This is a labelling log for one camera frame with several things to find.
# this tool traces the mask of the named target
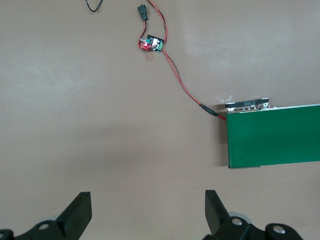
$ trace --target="red wire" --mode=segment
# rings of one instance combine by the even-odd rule
[[[139,38],[139,40],[138,40],[138,47],[139,47],[141,50],[147,51],[148,48],[141,46],[141,41],[140,41],[140,39],[144,36],[144,34],[146,33],[146,30],[147,30],[147,21],[144,20],[143,23],[144,23],[144,28],[143,28],[143,32],[141,33],[141,36],[140,36],[140,38]]]
[[[147,0],[147,1],[154,7],[154,9],[157,11],[157,13],[159,14],[160,18],[161,18],[162,21],[163,21],[164,31],[165,31],[164,43],[166,43],[167,37],[168,37],[168,29],[167,29],[166,20],[165,20],[163,14],[161,13],[161,11],[158,9],[157,6],[156,6],[151,0]],[[147,29],[147,22],[144,21],[144,30],[143,30],[143,32],[142,32],[142,34],[141,34],[141,36],[140,36],[140,39],[141,39],[141,38],[143,37],[143,35],[145,34],[146,29]],[[141,46],[141,41],[140,41],[140,39],[139,39],[139,41],[138,41],[138,46],[139,46],[139,48],[142,49],[142,50],[144,50],[144,51],[149,50],[148,47],[145,48],[145,47],[142,47],[142,46]],[[182,79],[181,79],[181,77],[180,77],[180,74],[179,74],[179,72],[178,72],[178,69],[177,69],[175,63],[173,62],[173,60],[171,59],[171,57],[167,54],[167,52],[166,52],[164,49],[162,49],[162,52],[164,53],[165,58],[167,59],[168,63],[170,64],[170,67],[171,67],[174,75],[175,75],[176,78],[178,79],[178,81],[179,81],[181,87],[183,88],[183,90],[186,92],[186,94],[189,95],[189,97],[190,97],[193,101],[195,101],[198,105],[202,106],[201,102],[198,101],[194,96],[192,96],[192,94],[186,89],[184,83],[182,82]],[[222,120],[227,120],[225,117],[220,116],[220,115],[218,115],[217,117],[220,118],[220,119],[222,119]]]
[[[171,59],[170,59],[169,55],[167,54],[167,52],[164,49],[162,49],[162,52],[164,53],[168,63],[170,64],[171,69],[174,72],[174,75],[178,79],[178,81],[179,81],[181,87],[183,88],[183,90],[186,92],[186,94],[189,95],[190,98],[192,98],[193,101],[195,101],[198,105],[201,105],[201,102],[199,102],[194,96],[192,96],[191,93],[186,89],[184,83],[182,82],[181,77],[179,76],[178,72],[176,71],[176,69],[175,69],[173,63],[171,62]]]
[[[157,13],[159,14],[160,18],[163,21],[164,31],[165,31],[165,36],[164,36],[164,41],[163,42],[166,43],[167,37],[168,37],[168,29],[167,29],[166,20],[165,20],[163,14],[161,13],[161,11],[159,10],[159,8],[151,0],[147,0],[147,1],[154,7],[154,9],[157,11]]]

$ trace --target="cable connector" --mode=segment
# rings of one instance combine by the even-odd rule
[[[143,21],[147,21],[147,20],[148,20],[148,16],[147,16],[148,12],[147,12],[146,5],[142,5],[142,4],[141,4],[141,5],[138,7],[138,11],[139,11],[139,13],[140,13],[140,15],[141,15],[142,20],[143,20]]]
[[[218,117],[218,113],[216,113],[215,111],[211,110],[210,108],[208,108],[206,105],[203,105],[202,103],[200,104],[200,107],[205,110],[208,114],[211,114],[215,117]]]

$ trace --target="small circuit board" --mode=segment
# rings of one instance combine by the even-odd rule
[[[164,43],[165,43],[164,40],[148,35],[145,39],[144,45],[145,47],[148,47],[155,52],[161,53]]]
[[[268,108],[269,98],[259,98],[254,100],[247,101],[237,101],[237,102],[228,102],[224,104],[224,107],[228,113],[234,113],[236,111],[246,111],[246,110],[263,110]]]

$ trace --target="wire cable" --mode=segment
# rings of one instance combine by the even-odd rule
[[[161,13],[161,11],[159,10],[159,8],[151,1],[151,0],[147,0],[151,6],[157,11],[157,13],[159,14],[160,18],[162,19],[163,21],[163,26],[164,26],[164,33],[165,33],[165,36],[164,36],[164,40],[163,40],[163,44],[166,43],[167,41],[167,37],[168,37],[168,29],[167,29],[167,24],[166,24],[166,20],[165,20],[165,17],[164,15]]]
[[[101,6],[101,4],[102,4],[103,1],[104,1],[104,0],[100,0],[100,2],[99,2],[99,4],[98,4],[98,6],[96,7],[96,9],[95,9],[95,10],[92,10],[91,7],[89,6],[88,0],[85,0],[86,5],[87,5],[88,8],[90,9],[90,11],[93,12],[93,13],[95,13],[96,11],[99,10],[99,8],[100,8],[100,6]]]
[[[140,38],[138,40],[138,47],[143,51],[148,51],[148,47],[141,46],[141,40],[140,39],[143,38],[143,36],[145,35],[145,33],[147,31],[147,21],[144,20],[143,24],[144,24],[144,28],[143,28],[143,32],[141,33]]]
[[[160,18],[162,19],[163,21],[163,26],[164,26],[164,33],[165,33],[165,37],[164,37],[164,41],[163,41],[163,44],[166,43],[167,41],[167,37],[168,37],[168,29],[167,29],[167,24],[166,24],[166,20],[165,20],[165,17],[164,15],[161,13],[161,11],[158,9],[158,7],[151,1],[151,0],[147,0],[152,6],[153,8],[157,11],[157,13],[159,14]],[[141,39],[143,38],[144,34],[146,33],[147,31],[147,21],[146,20],[143,20],[143,23],[144,23],[144,28],[143,28],[143,32],[138,40],[138,46],[141,50],[143,51],[151,51],[151,46],[149,47],[145,47],[145,46],[141,46]],[[222,120],[227,120],[225,117],[219,115],[218,113],[216,113],[215,111],[213,111],[212,109],[210,109],[209,107],[203,105],[199,100],[197,100],[194,96],[192,96],[192,94],[186,89],[182,79],[181,79],[181,76],[180,76],[180,73],[179,73],[179,70],[175,64],[175,62],[172,60],[172,58],[167,54],[167,52],[162,49],[162,52],[163,54],[165,55],[165,58],[167,59],[175,77],[178,79],[181,87],[183,88],[183,90],[185,91],[186,94],[188,94],[188,96],[193,100],[195,101],[203,110],[205,110],[207,113],[215,116],[215,117],[218,117]]]

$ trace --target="red and black wire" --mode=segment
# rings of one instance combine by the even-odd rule
[[[165,32],[165,36],[164,36],[164,41],[163,41],[163,44],[166,43],[167,41],[167,37],[168,37],[168,29],[167,29],[167,24],[166,24],[166,20],[165,20],[165,17],[164,15],[161,13],[161,11],[158,9],[158,7],[151,1],[151,0],[147,0],[151,6],[157,11],[157,13],[159,14],[160,18],[162,19],[163,21],[163,26],[164,26],[164,32]],[[139,41],[138,41],[138,46],[141,50],[143,51],[151,51],[150,47],[148,46],[141,46],[141,43],[143,43],[143,41],[141,41],[141,39],[143,38],[143,36],[145,35],[146,31],[147,31],[147,20],[143,20],[143,24],[144,24],[144,28],[143,28],[143,32],[139,38]],[[216,113],[215,111],[213,111],[212,109],[210,109],[209,107],[205,106],[204,104],[202,104],[199,100],[197,100],[194,96],[192,96],[192,94],[186,89],[182,79],[181,79],[181,76],[180,76],[180,73],[178,71],[178,68],[175,64],[175,62],[172,60],[172,58],[167,54],[167,52],[162,49],[162,52],[164,53],[165,55],[165,58],[167,59],[168,63],[170,64],[170,67],[175,75],[175,77],[178,79],[181,87],[183,88],[183,90],[186,92],[186,94],[188,94],[188,96],[193,100],[195,101],[200,107],[202,107],[202,109],[204,109],[207,113],[211,114],[211,115],[214,115],[222,120],[227,120],[225,117],[219,115],[218,113]]]

